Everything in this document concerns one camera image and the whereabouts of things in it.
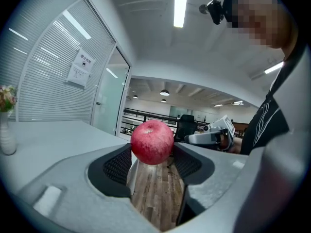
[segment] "white blinds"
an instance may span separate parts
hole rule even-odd
[[[68,12],[91,38],[86,39],[64,15],[54,22],[27,66],[18,102],[20,121],[83,120],[90,123],[97,86],[115,41],[87,0],[78,2]],[[80,47],[96,59],[84,89],[66,82]]]
[[[20,2],[1,33],[0,84],[18,86],[26,60],[40,35],[53,19],[75,1]],[[10,116],[10,120],[15,120],[15,113]]]

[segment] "white table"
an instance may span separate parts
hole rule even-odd
[[[9,126],[17,138],[17,151],[0,154],[0,169],[14,194],[62,159],[128,143],[82,121],[9,122]]]

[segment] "black t-shirt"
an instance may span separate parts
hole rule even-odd
[[[248,125],[242,140],[240,154],[250,154],[251,150],[266,146],[272,138],[282,133],[286,133],[289,130],[285,117],[274,100],[273,94],[279,89],[295,68],[305,47],[306,43],[301,35],[299,35],[295,48],[288,59],[284,62],[284,65],[271,90],[267,94],[265,101],[262,103]]]

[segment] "glass door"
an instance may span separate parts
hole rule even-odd
[[[93,119],[94,127],[112,135],[115,135],[128,71],[128,64],[118,49],[115,48],[99,85]]]

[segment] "flower vase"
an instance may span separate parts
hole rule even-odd
[[[8,112],[0,112],[0,149],[6,155],[14,154],[17,149],[15,136],[8,124]]]

